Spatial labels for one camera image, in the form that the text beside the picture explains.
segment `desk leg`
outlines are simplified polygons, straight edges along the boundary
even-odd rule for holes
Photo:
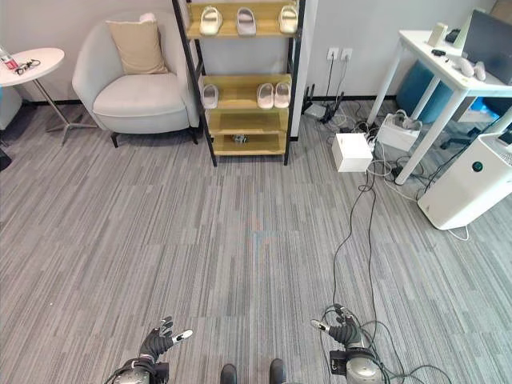
[[[422,160],[425,153],[428,151],[445,125],[454,115],[455,111],[457,110],[458,106],[460,106],[466,95],[467,90],[456,90],[454,94],[451,95],[448,104],[446,104],[438,119],[426,133],[426,136],[423,138],[422,142],[419,143],[418,148],[416,148],[416,151],[410,157],[406,166],[403,167],[402,172],[400,172],[400,174],[397,176],[397,184],[402,185],[404,182],[406,182],[409,175],[412,174],[414,168],[416,168],[416,165]]]
[[[505,112],[505,114],[501,116],[499,120],[497,120],[496,123],[486,131],[486,134],[500,134],[510,124],[512,124],[512,107],[510,107],[508,111]]]
[[[435,91],[435,88],[438,86],[440,81],[441,79],[438,78],[437,76],[432,77],[429,86],[423,93],[422,98],[419,99],[419,102],[416,105],[416,108],[414,108],[413,114],[410,116],[410,118],[412,118],[413,120],[418,120],[420,113],[423,111],[423,108],[425,108],[426,104],[430,100],[430,97],[432,96],[432,93]]]
[[[55,113],[60,117],[60,119],[64,123],[63,125],[61,125],[59,127],[50,128],[50,129],[46,130],[47,132],[50,132],[52,130],[64,130],[61,145],[64,145],[64,142],[66,141],[67,133],[71,128],[75,128],[75,127],[76,128],[97,128],[96,126],[93,126],[91,124],[81,124],[81,123],[77,123],[77,122],[69,122],[67,120],[66,116],[64,116],[64,114],[62,114],[61,110],[55,105],[54,101],[51,99],[48,92],[46,92],[46,90],[42,87],[39,80],[35,79],[34,84],[38,88],[38,90],[42,93],[42,95],[45,97],[45,99],[48,101],[48,104],[51,105],[51,107],[54,109]]]
[[[374,106],[371,108],[370,116],[368,116],[368,120],[366,120],[366,124],[371,126],[375,118],[377,117],[378,110],[381,109],[382,101],[386,96],[387,89],[390,87],[391,80],[393,80],[394,73],[397,71],[398,64],[400,63],[400,59],[402,58],[403,46],[402,42],[398,42],[396,50],[394,50],[394,58],[391,63],[389,69],[387,70],[386,77],[381,84],[381,87],[378,90],[377,98],[375,99]]]

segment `gray striped carpet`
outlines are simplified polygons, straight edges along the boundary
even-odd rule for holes
[[[357,119],[355,102],[342,107]],[[115,149],[105,132],[73,130],[61,147],[47,124],[58,124],[49,107],[24,107],[4,136],[13,163],[0,174],[2,382],[101,383],[168,314],[175,331],[194,330],[162,357],[172,383],[216,383],[228,362],[241,383],[263,383],[276,357],[291,382],[344,382],[327,374],[309,321],[330,303],[333,252],[364,175],[334,171],[329,127],[304,118],[287,167],[269,157],[213,168],[204,138],[122,135]],[[426,171],[452,153],[430,151]],[[399,188],[413,196],[419,184]],[[406,370],[434,364],[453,382],[510,382],[512,199],[461,242],[381,178],[375,190],[377,317]],[[337,264],[337,301],[362,322],[373,317],[370,203],[362,197]],[[381,329],[377,346],[397,370]]]

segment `computer monitor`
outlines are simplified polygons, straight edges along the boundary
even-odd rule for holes
[[[464,52],[471,62],[483,62],[486,71],[512,85],[512,25],[473,11]]]

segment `glasses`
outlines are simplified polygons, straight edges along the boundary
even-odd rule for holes
[[[28,62],[22,62],[21,64],[19,64],[18,68],[16,68],[14,72],[21,76],[25,71],[29,70],[33,66],[38,66],[39,64],[41,64],[39,60],[35,60],[32,58]]]

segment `wooden shelf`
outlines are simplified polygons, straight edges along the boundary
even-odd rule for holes
[[[256,109],[258,108],[257,91],[260,84],[278,82],[291,84],[289,74],[245,75],[245,76],[205,76],[204,84],[215,84],[218,88],[217,109]]]
[[[253,38],[283,37],[291,38],[292,34],[282,34],[279,30],[279,14],[284,6],[293,5],[288,2],[204,2],[189,3],[190,25],[186,32],[188,38],[247,38],[238,36],[236,20],[238,9],[245,6],[253,11],[256,19],[256,35]],[[215,36],[203,36],[199,32],[201,14],[206,6],[214,6],[222,15],[222,26]]]
[[[216,136],[214,153],[217,156],[250,156],[284,154],[286,133],[256,134],[247,136],[247,142],[234,142],[231,136]]]
[[[288,129],[288,110],[267,113],[253,111],[210,112],[210,134],[282,134]]]

